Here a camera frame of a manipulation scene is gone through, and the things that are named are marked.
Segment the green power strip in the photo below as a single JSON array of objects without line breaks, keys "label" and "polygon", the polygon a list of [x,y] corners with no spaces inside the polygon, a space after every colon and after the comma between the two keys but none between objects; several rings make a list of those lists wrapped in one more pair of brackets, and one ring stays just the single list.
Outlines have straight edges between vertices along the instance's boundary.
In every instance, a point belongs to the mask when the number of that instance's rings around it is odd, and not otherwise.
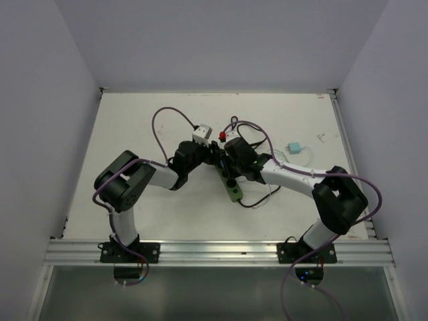
[{"label": "green power strip", "polygon": [[[213,154],[215,157],[215,161],[214,161],[215,169],[219,174],[221,182],[223,183],[223,186],[225,187],[225,190],[231,202],[238,203],[243,199],[243,192],[241,190],[241,187],[239,186],[239,183],[237,182],[237,178],[239,176],[237,171],[234,169],[231,159],[228,157],[226,152],[221,148],[215,149]],[[220,166],[220,163],[219,163],[220,160],[225,161],[225,168],[222,168]]]}]

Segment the teal charger plug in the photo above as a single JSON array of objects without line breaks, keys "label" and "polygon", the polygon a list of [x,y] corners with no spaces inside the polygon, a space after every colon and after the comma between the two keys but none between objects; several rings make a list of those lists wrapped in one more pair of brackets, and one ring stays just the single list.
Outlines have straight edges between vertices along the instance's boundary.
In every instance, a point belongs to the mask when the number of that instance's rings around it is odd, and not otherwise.
[{"label": "teal charger plug", "polygon": [[299,142],[290,142],[288,143],[286,150],[290,154],[300,154],[302,147]]}]

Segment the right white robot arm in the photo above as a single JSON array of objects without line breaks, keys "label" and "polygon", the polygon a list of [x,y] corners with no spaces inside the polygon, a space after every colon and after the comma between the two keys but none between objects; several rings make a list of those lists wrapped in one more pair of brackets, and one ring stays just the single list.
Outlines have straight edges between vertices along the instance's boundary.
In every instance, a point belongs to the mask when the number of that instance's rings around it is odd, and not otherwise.
[{"label": "right white robot arm", "polygon": [[345,235],[368,205],[358,185],[342,168],[310,170],[297,165],[285,167],[270,154],[258,154],[243,138],[227,138],[225,154],[229,173],[264,185],[277,185],[314,200],[319,218],[298,241],[298,255],[313,262],[322,254],[321,246]]}]

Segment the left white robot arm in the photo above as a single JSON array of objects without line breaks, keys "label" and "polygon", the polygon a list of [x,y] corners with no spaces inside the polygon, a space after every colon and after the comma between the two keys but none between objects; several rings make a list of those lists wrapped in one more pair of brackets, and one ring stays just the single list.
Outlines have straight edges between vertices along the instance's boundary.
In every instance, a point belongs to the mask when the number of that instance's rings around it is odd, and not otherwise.
[{"label": "left white robot arm", "polygon": [[179,144],[171,160],[160,164],[143,159],[129,150],[120,154],[94,181],[92,201],[107,210],[115,254],[123,262],[139,254],[139,234],[133,207],[147,186],[176,191],[188,181],[191,171],[211,162],[208,144],[186,140]]}]

